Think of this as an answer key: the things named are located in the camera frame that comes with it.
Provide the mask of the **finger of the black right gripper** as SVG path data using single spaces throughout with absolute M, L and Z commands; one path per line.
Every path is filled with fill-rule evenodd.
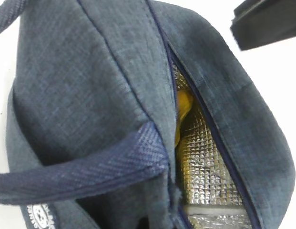
M 296 37 L 296 0 L 245 0 L 230 27 L 240 50 Z

